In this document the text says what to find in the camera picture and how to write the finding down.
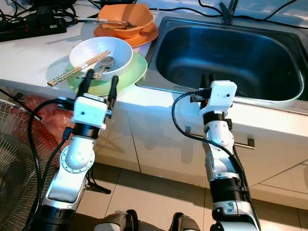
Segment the stainless steel sink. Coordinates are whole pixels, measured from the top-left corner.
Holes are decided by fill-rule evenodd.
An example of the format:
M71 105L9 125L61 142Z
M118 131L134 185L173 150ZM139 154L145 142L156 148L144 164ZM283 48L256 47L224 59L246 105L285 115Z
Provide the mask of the stainless steel sink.
M164 17L159 31L138 86L183 93L214 75L237 84L238 102L308 101L308 56L296 34L173 17Z

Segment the light green plate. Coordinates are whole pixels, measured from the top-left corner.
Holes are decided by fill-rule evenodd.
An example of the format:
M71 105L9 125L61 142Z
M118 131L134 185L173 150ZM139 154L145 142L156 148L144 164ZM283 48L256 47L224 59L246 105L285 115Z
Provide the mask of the light green plate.
M117 91L121 91L132 84L135 84L139 79L141 79L146 70L148 68L148 64L140 54L134 53L131 63L127 70L119 76L119 83L117 84ZM73 66L70 64L66 71L73 69ZM81 83L82 79L76 78L76 76L80 76L81 73L76 73L70 78L67 79L69 87L74 91L78 91L78 86ZM88 93L97 96L105 96L109 94L109 90L111 87L111 81L99 81L93 79L91 81L91 85Z

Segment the plate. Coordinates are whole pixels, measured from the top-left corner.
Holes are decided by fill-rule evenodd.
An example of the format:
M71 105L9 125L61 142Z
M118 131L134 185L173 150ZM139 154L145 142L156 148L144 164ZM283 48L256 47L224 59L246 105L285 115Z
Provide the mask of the plate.
M139 79L144 76L147 68L148 63L146 62L145 58L140 54L134 53L127 70L123 74L119 75L119 83L116 87L117 92L124 90L132 84L135 84ZM69 71L71 69L73 69L73 66L70 64L66 68L66 71ZM81 72L76 73L67 79L69 87L74 92L78 92L79 84L82 81L82 79L76 78L76 76L79 76L81 74ZM109 94L110 87L111 81L101 81L93 79L91 81L88 93L97 96L106 96Z
M96 37L104 37L104 36L108 36L108 37L116 37L119 38L117 35L115 35L113 33L113 31L111 29L108 28L103 28L101 26L98 26L95 30L94 30L94 35ZM131 45L132 47L138 47L141 46L143 44L146 44L148 42L152 42L154 39L156 39L158 36L158 28L154 23L149 24L148 26L146 26L138 36L133 37L133 38L120 38L124 41L126 41L129 45Z

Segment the white countertop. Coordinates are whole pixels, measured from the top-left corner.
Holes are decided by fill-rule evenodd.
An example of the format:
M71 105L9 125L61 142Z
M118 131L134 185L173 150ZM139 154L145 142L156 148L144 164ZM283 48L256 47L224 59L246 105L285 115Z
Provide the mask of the white countertop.
M80 17L97 13L97 9L86 1L78 1L77 15ZM154 22L158 25L164 13L153 12ZM219 19L207 18L206 21L219 22ZM247 22L236 22L246 26ZM276 28L276 25L262 24L263 28ZM67 33L26 38L0 43L0 86L32 92L50 97L64 96L74 98L75 93L66 81L50 87L47 81L62 74L67 67L71 49L83 40L94 37L96 25L79 23L68 28ZM308 36L301 37L308 50ZM145 56L150 44L145 44L134 51ZM178 94L152 90L132 85L118 94L116 107L126 110L145 111L158 114L170 112ZM203 124L198 114L198 105L183 100L179 106L181 118L187 123ZM234 103L229 116L235 127L249 131L249 128L269 129L284 133L308 137L308 116L267 109L252 105Z

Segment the bowl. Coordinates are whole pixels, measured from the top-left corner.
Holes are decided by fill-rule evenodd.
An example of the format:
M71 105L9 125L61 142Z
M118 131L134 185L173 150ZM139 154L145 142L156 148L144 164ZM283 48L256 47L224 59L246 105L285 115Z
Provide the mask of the bowl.
M121 20L130 22L135 27L118 29L117 25L104 24L103 27L113 30L121 38L133 38L153 21L153 15L145 4L116 4L105 5L98 14L98 18Z
M107 72L102 73L103 81L110 81L113 76L124 73L133 58L133 49L127 42L114 37L96 37L75 46L69 54L69 61L76 67L103 51L110 51L108 56L115 59L115 64ZM87 72L90 68L97 69L99 66L98 61L81 72Z

